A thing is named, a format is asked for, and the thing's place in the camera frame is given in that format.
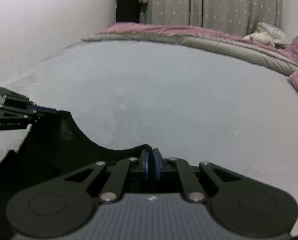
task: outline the black garment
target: black garment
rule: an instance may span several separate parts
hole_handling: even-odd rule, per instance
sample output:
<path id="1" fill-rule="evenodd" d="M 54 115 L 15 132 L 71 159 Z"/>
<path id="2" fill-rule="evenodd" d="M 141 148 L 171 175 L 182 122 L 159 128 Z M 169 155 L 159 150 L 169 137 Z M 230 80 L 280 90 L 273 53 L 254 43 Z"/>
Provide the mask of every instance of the black garment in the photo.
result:
<path id="1" fill-rule="evenodd" d="M 139 23 L 141 7 L 139 0 L 117 0 L 116 22 Z"/>
<path id="2" fill-rule="evenodd" d="M 140 158 L 143 149 L 152 152 L 148 145 L 128 150 L 101 147 L 80 131 L 69 112 L 43 117 L 33 125 L 18 154 L 10 151 L 0 164 L 0 232 L 6 239 L 14 234 L 5 208 L 15 193 L 97 161 L 111 166 L 121 159 Z"/>

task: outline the star-patterned curtain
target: star-patterned curtain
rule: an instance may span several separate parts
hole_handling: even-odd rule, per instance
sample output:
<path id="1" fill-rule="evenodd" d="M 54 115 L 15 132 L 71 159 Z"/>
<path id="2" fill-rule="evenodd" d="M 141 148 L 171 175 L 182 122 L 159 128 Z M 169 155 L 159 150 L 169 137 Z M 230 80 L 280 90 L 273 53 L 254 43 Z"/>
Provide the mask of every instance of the star-patterned curtain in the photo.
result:
<path id="1" fill-rule="evenodd" d="M 202 24 L 202 0 L 149 0 L 140 22 L 156 25 Z"/>
<path id="2" fill-rule="evenodd" d="M 245 36 L 258 22 L 281 27 L 282 0 L 203 0 L 203 27 Z"/>
<path id="3" fill-rule="evenodd" d="M 258 22 L 280 28 L 281 17 L 282 0 L 149 0 L 140 22 L 203 26 L 245 36 Z"/>

